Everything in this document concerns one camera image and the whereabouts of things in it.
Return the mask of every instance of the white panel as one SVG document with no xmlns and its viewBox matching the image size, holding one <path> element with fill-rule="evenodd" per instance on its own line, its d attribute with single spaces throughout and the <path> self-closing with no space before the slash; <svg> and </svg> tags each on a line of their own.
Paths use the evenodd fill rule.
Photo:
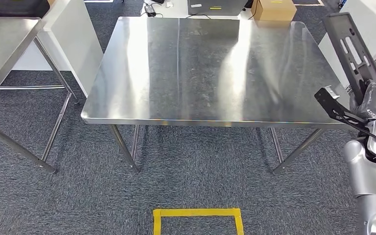
<svg viewBox="0 0 376 235">
<path fill-rule="evenodd" d="M 64 1 L 58 17 L 44 27 L 58 43 L 71 72 L 87 97 L 97 75 L 103 52 L 83 0 Z"/>
</svg>

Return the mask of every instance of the metal table leg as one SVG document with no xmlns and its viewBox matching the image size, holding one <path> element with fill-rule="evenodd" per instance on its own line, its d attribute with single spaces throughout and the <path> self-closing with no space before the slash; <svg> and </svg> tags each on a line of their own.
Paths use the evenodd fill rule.
<svg viewBox="0 0 376 235">
<path fill-rule="evenodd" d="M 282 155 L 282 149 L 280 148 L 280 145 L 279 145 L 278 136 L 276 135 L 275 128 L 270 127 L 270 132 L 272 132 L 273 142 L 275 143 L 276 153 L 279 158 L 279 164 L 281 164 L 283 162 L 283 155 Z"/>
<path fill-rule="evenodd" d="M 44 56 L 45 60 L 48 62 L 49 66 L 52 68 L 54 71 L 55 75 L 57 76 L 58 80 L 60 80 L 61 84 L 67 89 L 69 93 L 73 96 L 74 103 L 77 104 L 79 101 L 77 97 L 75 96 L 74 92 L 72 92 L 70 86 L 67 84 L 66 80 L 64 79 L 63 75 L 60 73 L 58 70 L 57 66 L 54 64 L 54 62 L 51 60 L 50 56 L 48 55 L 48 52 L 45 50 L 43 47 L 41 41 L 35 37 L 34 38 L 34 43 L 37 45 L 38 50 L 40 50 L 41 54 Z"/>
<path fill-rule="evenodd" d="M 50 138 L 49 138 L 48 143 L 46 145 L 46 148 L 44 150 L 44 154 L 42 156 L 42 160 L 46 161 L 47 157 L 48 157 L 48 154 L 49 154 L 49 151 L 51 150 L 52 144 L 54 143 L 54 139 L 55 139 L 55 137 L 57 135 L 58 128 L 60 127 L 60 124 L 61 124 L 61 121 L 63 119 L 64 113 L 65 113 L 65 111 L 67 109 L 67 105 L 69 103 L 70 98 L 73 97 L 75 104 L 77 104 L 79 102 L 79 100 L 75 96 L 74 92 L 71 90 L 71 88 L 68 85 L 67 81 L 64 79 L 64 77 L 61 74 L 60 70 L 54 64 L 53 60 L 49 56 L 48 52 L 46 51 L 46 49 L 44 48 L 44 46 L 42 45 L 42 43 L 41 43 L 41 41 L 40 41 L 40 39 L 38 37 L 34 38 L 34 43 L 38 47 L 38 49 L 40 50 L 41 54 L 44 56 L 45 60 L 49 64 L 49 66 L 54 71 L 54 73 L 55 73 L 56 77 L 58 78 L 58 80 L 61 82 L 61 84 L 63 84 L 63 87 L 68 91 L 68 95 L 67 95 L 67 97 L 66 97 L 66 99 L 64 101 L 63 107 L 61 108 L 60 114 L 58 115 L 58 119 L 57 119 L 57 121 L 55 123 L 55 126 L 54 126 L 52 132 L 51 132 Z"/>
<path fill-rule="evenodd" d="M 26 156 L 28 159 L 33 161 L 35 164 L 42 166 L 46 171 L 49 173 L 54 173 L 55 168 L 47 164 L 46 162 L 39 159 L 37 156 L 32 154 L 30 151 L 28 151 L 26 148 L 24 148 L 22 145 L 16 143 L 13 139 L 11 139 L 9 136 L 5 135 L 4 133 L 0 132 L 0 141 L 5 143 L 7 146 L 15 150 L 16 152 Z"/>
<path fill-rule="evenodd" d="M 292 163 L 292 161 L 299 156 L 306 148 L 309 147 L 315 140 L 317 140 L 326 130 L 325 129 L 317 129 L 315 130 L 304 142 L 302 142 L 296 149 L 293 151 L 287 158 L 280 162 L 280 164 L 273 170 L 273 173 L 277 174 L 282 169 L 284 169 L 287 165 Z"/>
<path fill-rule="evenodd" d="M 55 126 L 53 127 L 53 130 L 51 132 L 51 135 L 49 137 L 48 143 L 46 145 L 46 148 L 44 150 L 44 154 L 41 159 L 38 159 L 35 155 L 33 155 L 31 152 L 29 152 L 27 149 L 19 145 L 18 143 L 14 142 L 12 139 L 10 139 L 8 136 L 0 132 L 0 140 L 2 140 L 5 144 L 10 146 L 11 148 L 15 149 L 16 151 L 24 154 L 26 157 L 31 159 L 36 164 L 44 167 L 47 171 L 53 173 L 55 172 L 55 169 L 51 167 L 50 165 L 46 164 L 45 161 L 47 160 L 48 154 L 51 150 L 52 144 L 54 143 L 55 137 L 57 135 L 58 129 L 60 127 L 61 121 L 64 117 L 65 111 L 67 109 L 68 103 L 73 97 L 74 102 L 77 104 L 79 100 L 77 99 L 74 92 L 71 90 L 70 86 L 62 76 L 61 72 L 57 68 L 57 66 L 54 64 L 53 60 L 49 56 L 48 52 L 42 45 L 41 41 L 35 37 L 34 43 L 37 46 L 37 48 L 40 50 L 41 54 L 44 56 L 45 60 L 48 62 L 52 70 L 54 71 L 57 79 L 61 82 L 62 85 L 49 85 L 49 86 L 17 86 L 17 87 L 0 87 L 0 90 L 48 90 L 48 89 L 63 89 L 65 88 L 68 91 L 67 97 L 64 100 L 63 107 L 61 108 L 61 111 L 58 115 L 58 119 L 55 123 Z"/>
<path fill-rule="evenodd" d="M 123 152 L 124 159 L 130 165 L 130 167 L 133 168 L 133 170 L 135 172 L 139 172 L 139 169 L 136 166 L 135 161 L 134 161 L 134 156 L 132 157 L 129 150 L 127 149 L 126 143 L 124 142 L 122 135 L 120 134 L 120 132 L 118 130 L 118 127 L 116 127 L 116 125 L 109 125 L 109 128 L 112 130 L 112 132 L 115 136 L 115 140 L 119 144 L 119 148 Z M 134 139 L 136 139 L 136 141 L 138 139 L 138 137 L 137 137 L 138 133 L 139 133 L 139 126 L 137 125 L 136 128 L 135 128 L 135 136 L 134 136 Z M 135 152 L 136 152 L 136 144 L 135 144 L 135 141 L 134 141 L 133 147 L 132 147 L 132 153 L 135 154 Z"/>
</svg>

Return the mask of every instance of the cardboard box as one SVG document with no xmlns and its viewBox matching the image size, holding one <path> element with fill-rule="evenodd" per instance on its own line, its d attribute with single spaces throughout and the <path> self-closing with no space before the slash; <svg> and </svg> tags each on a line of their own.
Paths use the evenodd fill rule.
<svg viewBox="0 0 376 235">
<path fill-rule="evenodd" d="M 258 21 L 292 21 L 296 7 L 292 0 L 254 0 L 251 12 Z"/>
</svg>

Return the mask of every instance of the floor marking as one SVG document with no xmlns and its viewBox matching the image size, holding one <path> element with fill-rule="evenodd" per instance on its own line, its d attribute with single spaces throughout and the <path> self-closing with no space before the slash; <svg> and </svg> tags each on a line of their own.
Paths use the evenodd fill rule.
<svg viewBox="0 0 376 235">
<path fill-rule="evenodd" d="M 114 0 L 86 0 L 84 2 L 98 2 L 98 3 L 109 3 L 109 2 L 113 2 Z"/>
<path fill-rule="evenodd" d="M 161 217 L 234 216 L 237 235 L 244 235 L 239 208 L 229 209 L 155 209 L 153 210 L 153 235 L 161 235 Z"/>
<path fill-rule="evenodd" d="M 319 4 L 295 4 L 295 6 L 325 6 L 322 0 L 318 0 Z"/>
</svg>

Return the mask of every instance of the power adapter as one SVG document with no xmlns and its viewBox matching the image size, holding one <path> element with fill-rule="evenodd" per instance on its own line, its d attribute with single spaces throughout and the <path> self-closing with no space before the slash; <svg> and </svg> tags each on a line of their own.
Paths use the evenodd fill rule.
<svg viewBox="0 0 376 235">
<path fill-rule="evenodd" d="M 145 6 L 145 12 L 148 15 L 148 17 L 155 17 L 156 16 L 155 9 L 153 9 L 153 7 L 151 5 Z"/>
</svg>

